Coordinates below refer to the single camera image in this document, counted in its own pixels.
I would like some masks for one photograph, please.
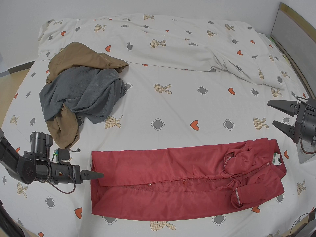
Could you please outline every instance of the folded red shirt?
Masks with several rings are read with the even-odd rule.
[[[92,214],[172,221],[210,217],[259,206],[284,192],[277,141],[145,151],[92,152]]]

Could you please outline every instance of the brown cloth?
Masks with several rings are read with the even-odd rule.
[[[79,42],[72,42],[56,54],[48,64],[49,76],[46,84],[51,83],[60,73],[73,67],[96,69],[115,69],[118,73],[129,64],[105,53],[97,53]],[[79,126],[76,114],[65,104],[54,118],[46,122],[54,141],[60,148],[70,148],[79,140]]]

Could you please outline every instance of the heart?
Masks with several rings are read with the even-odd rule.
[[[288,151],[287,151],[287,150],[284,151],[284,156],[289,159]]]
[[[233,95],[236,94],[233,88],[229,88],[228,91],[229,91],[231,94],[233,94]]]
[[[193,122],[190,124],[190,126],[191,126],[195,131],[198,131],[200,128],[197,126],[197,124],[198,124],[198,121],[195,120],[195,121],[193,121]]]
[[[255,212],[255,213],[259,213],[260,212],[260,209],[257,206],[253,207],[251,210],[253,212]]]
[[[108,45],[108,46],[105,48],[105,50],[106,50],[107,52],[111,52],[110,48],[111,48],[111,45]]]
[[[80,207],[80,208],[77,208],[76,210],[75,210],[75,213],[76,213],[76,216],[78,217],[78,219],[81,219],[81,217],[82,217],[82,207]]]

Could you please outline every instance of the headboard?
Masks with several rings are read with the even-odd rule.
[[[309,96],[316,94],[316,29],[280,3],[271,37],[288,57]]]

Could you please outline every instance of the mattress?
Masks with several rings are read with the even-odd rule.
[[[143,38],[147,46],[137,48],[138,39],[132,32],[119,34],[118,28],[106,28],[115,22],[119,23],[120,31],[132,29],[135,24],[142,28],[140,31],[148,32]],[[210,36],[206,30],[217,35]],[[204,35],[192,36],[195,32],[204,32]],[[208,38],[217,36],[222,39],[210,43]],[[180,40],[175,41],[176,38],[185,45],[180,52],[177,46]],[[73,194],[66,195],[49,184],[21,184],[0,167],[3,205],[14,220],[30,231],[40,236],[209,236],[210,233],[214,236],[267,236],[288,230],[298,216],[312,210],[316,191],[314,164],[299,164],[296,145],[272,125],[273,120],[293,124],[295,118],[267,106],[271,99],[295,100],[294,96],[308,95],[275,45],[265,35],[257,34],[253,27],[242,22],[130,14],[96,20],[59,19],[43,25],[39,39],[39,58],[19,87],[2,125],[6,138],[19,154],[30,150],[29,137],[33,131],[49,133],[39,101],[39,92],[49,73],[49,60],[68,43],[79,41],[97,52],[123,58],[130,65],[120,74],[126,84],[126,95],[111,113],[116,125],[106,128],[105,122],[92,124],[78,115],[80,139],[73,149],[80,148],[81,152],[71,152],[71,164],[90,170],[92,151],[192,147],[267,137],[277,139],[287,174],[282,178],[284,194],[257,208],[209,218],[155,223],[92,215],[89,181],[77,185]],[[152,48],[148,39],[159,43]],[[169,43],[173,45],[167,53],[162,53]],[[243,56],[237,53],[233,57],[231,50],[238,52],[239,44],[245,48]],[[255,47],[251,45],[258,46],[255,54],[251,51]],[[190,56],[188,48],[191,47],[201,49],[192,51]],[[207,52],[222,62],[212,64],[213,58],[209,59]],[[254,55],[262,60],[265,57],[264,62],[257,62],[252,58]],[[246,56],[256,61],[254,65],[259,66],[269,80],[258,80],[258,67],[248,68],[243,60]],[[54,143],[51,157],[56,148]],[[73,189],[72,184],[57,187],[66,192]]]

